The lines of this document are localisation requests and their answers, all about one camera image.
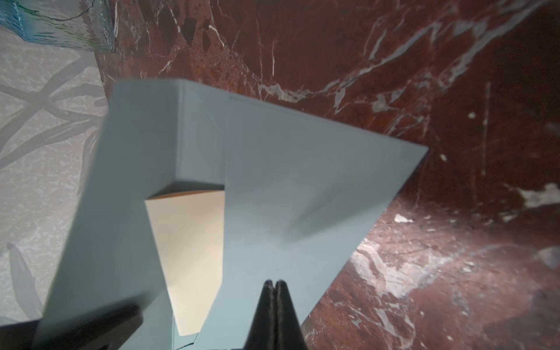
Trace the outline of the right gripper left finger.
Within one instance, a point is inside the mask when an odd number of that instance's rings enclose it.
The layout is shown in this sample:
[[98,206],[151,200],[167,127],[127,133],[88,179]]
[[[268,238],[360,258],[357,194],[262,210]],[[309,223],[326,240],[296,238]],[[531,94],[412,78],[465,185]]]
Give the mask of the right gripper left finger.
[[271,280],[262,288],[244,349],[275,349],[275,287]]

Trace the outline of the cream letter paper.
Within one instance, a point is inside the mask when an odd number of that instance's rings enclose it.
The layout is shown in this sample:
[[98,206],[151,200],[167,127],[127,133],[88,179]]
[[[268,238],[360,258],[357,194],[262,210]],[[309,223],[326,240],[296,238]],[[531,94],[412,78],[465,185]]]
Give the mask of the cream letter paper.
[[223,281],[225,191],[145,201],[180,336],[201,331]]

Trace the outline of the light blue envelope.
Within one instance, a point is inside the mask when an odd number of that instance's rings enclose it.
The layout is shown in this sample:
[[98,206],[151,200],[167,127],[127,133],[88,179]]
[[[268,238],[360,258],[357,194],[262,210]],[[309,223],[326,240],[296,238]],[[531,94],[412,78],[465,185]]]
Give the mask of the light blue envelope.
[[174,321],[145,201],[223,189],[223,281],[190,349],[243,347],[263,283],[306,319],[427,153],[189,80],[123,80],[52,283],[36,342],[140,305],[126,349],[172,349]]

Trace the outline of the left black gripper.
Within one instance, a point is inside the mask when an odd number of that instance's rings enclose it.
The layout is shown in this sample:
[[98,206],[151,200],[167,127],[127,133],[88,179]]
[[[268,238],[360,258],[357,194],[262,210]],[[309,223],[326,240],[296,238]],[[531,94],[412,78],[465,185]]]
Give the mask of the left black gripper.
[[48,330],[43,320],[1,326],[2,349],[120,349],[144,323],[142,310],[127,305],[60,330]]

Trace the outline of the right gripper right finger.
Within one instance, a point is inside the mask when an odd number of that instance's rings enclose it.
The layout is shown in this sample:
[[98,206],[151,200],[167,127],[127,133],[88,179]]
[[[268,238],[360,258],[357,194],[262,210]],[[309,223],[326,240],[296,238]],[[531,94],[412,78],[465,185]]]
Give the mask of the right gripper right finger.
[[307,350],[308,347],[285,281],[277,281],[274,302],[274,348],[278,350]]

